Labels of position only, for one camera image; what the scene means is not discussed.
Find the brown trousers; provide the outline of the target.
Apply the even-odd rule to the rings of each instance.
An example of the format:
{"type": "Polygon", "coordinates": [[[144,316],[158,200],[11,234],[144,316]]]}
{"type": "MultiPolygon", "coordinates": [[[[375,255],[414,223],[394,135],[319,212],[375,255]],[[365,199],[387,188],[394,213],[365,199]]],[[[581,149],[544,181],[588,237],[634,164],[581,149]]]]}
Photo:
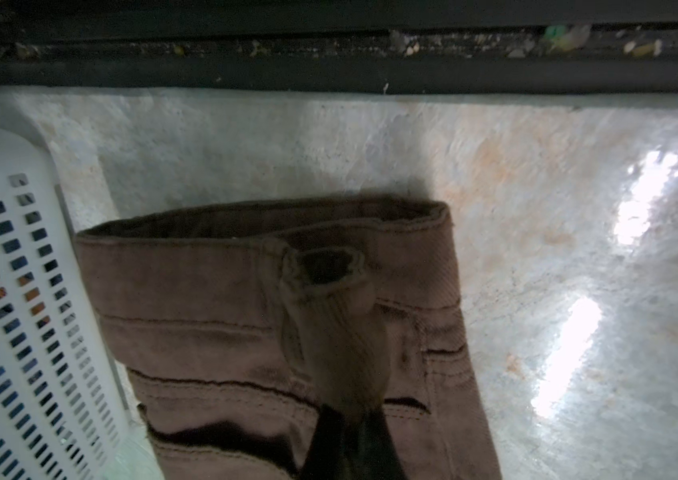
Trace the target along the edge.
{"type": "Polygon", "coordinates": [[[295,479],[326,398],[387,380],[410,479],[501,475],[471,364],[445,203],[389,196],[210,205],[75,239],[102,335],[167,479],[295,479]]]}

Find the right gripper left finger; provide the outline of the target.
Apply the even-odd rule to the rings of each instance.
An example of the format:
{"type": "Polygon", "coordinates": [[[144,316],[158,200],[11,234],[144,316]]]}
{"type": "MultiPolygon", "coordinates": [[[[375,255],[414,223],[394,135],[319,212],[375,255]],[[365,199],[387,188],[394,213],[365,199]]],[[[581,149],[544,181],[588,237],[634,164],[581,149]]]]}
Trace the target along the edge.
{"type": "Polygon", "coordinates": [[[344,416],[330,407],[322,407],[305,462],[299,473],[301,480],[348,478],[345,432],[344,416]]]}

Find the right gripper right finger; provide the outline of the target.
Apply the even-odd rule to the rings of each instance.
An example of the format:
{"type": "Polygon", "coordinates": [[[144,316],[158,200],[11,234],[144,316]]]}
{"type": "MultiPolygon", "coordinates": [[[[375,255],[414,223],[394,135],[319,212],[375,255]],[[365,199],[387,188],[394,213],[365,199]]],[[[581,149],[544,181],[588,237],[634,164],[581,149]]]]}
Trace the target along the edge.
{"type": "Polygon", "coordinates": [[[351,479],[406,479],[382,410],[347,427],[347,464],[351,479]]]}

